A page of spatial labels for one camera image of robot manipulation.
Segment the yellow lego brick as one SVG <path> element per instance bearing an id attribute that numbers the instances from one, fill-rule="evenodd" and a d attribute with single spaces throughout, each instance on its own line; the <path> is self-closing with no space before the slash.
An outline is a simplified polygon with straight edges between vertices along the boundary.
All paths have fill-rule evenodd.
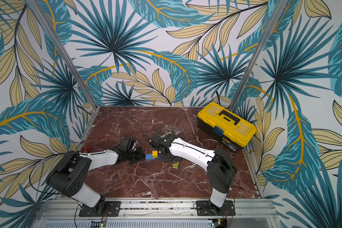
<path id="1" fill-rule="evenodd" d="M 153 158 L 158 158 L 158 151 L 152 151 Z"/>

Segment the long light blue lego brick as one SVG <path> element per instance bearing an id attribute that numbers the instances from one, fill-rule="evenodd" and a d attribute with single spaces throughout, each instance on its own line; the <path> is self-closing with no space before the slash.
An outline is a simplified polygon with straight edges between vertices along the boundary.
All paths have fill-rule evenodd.
<path id="1" fill-rule="evenodd" d="M 148 161 L 148 160 L 153 160 L 154 158 L 151 154 L 146 154 L 145 159 Z"/>

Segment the green lego brick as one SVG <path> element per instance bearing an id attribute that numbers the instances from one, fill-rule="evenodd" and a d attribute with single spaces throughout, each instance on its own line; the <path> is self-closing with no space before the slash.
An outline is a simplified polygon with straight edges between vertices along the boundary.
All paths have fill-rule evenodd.
<path id="1" fill-rule="evenodd" d="M 174 169 L 178 169 L 178 167 L 179 167 L 179 162 L 173 163 L 173 168 Z"/>

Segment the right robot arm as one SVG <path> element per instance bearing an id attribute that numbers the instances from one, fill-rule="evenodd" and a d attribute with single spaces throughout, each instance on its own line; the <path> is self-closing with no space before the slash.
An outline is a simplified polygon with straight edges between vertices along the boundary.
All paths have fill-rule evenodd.
<path id="1" fill-rule="evenodd" d="M 163 138 L 154 135 L 149 143 L 161 154 L 163 162 L 175 163 L 186 159 L 204 169 L 212 185 L 210 203 L 218 209 L 222 208 L 237 173 L 235 164 L 225 150 L 204 149 L 173 134 Z"/>

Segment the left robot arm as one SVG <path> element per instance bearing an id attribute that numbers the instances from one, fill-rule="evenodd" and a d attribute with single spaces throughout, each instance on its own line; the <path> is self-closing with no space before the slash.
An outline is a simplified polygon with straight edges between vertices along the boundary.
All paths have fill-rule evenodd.
<path id="1" fill-rule="evenodd" d="M 137 146 L 137 141 L 125 136 L 114 149 L 91 153 L 68 152 L 48 175 L 46 184 L 66 197 L 101 211 L 104 207 L 102 196 L 85 184 L 87 173 L 125 161 L 133 165 L 143 158 L 145 154 Z"/>

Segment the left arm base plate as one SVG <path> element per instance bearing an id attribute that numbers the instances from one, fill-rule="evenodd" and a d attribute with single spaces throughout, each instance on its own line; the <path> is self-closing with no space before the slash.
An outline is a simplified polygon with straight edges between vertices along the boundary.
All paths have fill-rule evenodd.
<path id="1" fill-rule="evenodd" d="M 80 217 L 117 217 L 119 215 L 120 201 L 101 201 L 91 208 L 84 205 L 80 210 Z"/>

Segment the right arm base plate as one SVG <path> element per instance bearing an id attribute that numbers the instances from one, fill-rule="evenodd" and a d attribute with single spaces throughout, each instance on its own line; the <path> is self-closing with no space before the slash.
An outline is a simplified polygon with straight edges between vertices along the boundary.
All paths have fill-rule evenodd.
<path id="1" fill-rule="evenodd" d="M 209 200 L 198 200 L 195 202 L 198 216 L 235 216 L 235 207 L 232 201 L 227 200 L 222 207 L 217 207 Z"/>

